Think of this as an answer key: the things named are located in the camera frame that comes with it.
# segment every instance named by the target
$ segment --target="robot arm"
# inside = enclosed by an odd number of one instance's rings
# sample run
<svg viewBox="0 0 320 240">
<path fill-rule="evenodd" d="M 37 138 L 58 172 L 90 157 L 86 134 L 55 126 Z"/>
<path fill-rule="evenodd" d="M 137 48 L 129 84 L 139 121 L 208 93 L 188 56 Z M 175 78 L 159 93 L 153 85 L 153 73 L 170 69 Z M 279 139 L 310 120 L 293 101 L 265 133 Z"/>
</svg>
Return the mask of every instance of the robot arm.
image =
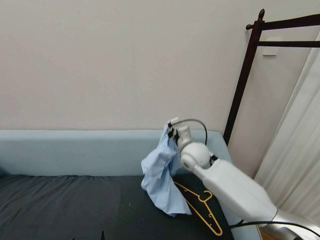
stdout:
<svg viewBox="0 0 320 240">
<path fill-rule="evenodd" d="M 168 124 L 173 126 L 178 122 L 179 119 L 174 118 Z M 175 127 L 172 132 L 183 167 L 201 179 L 203 185 L 238 217 L 247 222 L 294 222 L 320 234 L 320 228 L 305 218 L 278 209 L 262 186 L 230 162 L 218 158 L 209 166 L 213 154 L 203 143 L 192 141 L 187 125 Z M 297 236 L 304 240 L 320 239 L 297 226 L 264 224 L 261 227 L 277 239 L 293 240 Z"/>
</svg>

